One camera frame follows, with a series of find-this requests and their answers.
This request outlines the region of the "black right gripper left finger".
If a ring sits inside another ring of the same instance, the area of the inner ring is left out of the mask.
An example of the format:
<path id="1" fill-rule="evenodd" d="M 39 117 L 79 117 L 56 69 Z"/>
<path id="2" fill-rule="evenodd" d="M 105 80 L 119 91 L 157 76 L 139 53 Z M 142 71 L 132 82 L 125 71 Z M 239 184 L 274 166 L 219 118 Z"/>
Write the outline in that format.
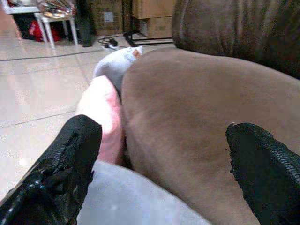
<path id="1" fill-rule="evenodd" d="M 102 127 L 70 118 L 51 145 L 0 202 L 3 225 L 75 225 L 93 180 Z"/>

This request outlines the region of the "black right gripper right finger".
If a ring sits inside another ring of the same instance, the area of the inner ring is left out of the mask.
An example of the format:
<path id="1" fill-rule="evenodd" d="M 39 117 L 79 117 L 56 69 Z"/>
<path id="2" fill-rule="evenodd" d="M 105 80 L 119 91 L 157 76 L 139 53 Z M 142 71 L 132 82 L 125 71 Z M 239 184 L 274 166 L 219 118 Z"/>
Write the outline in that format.
<path id="1" fill-rule="evenodd" d="M 300 157 L 251 123 L 226 130 L 231 172 L 262 225 L 300 223 Z"/>

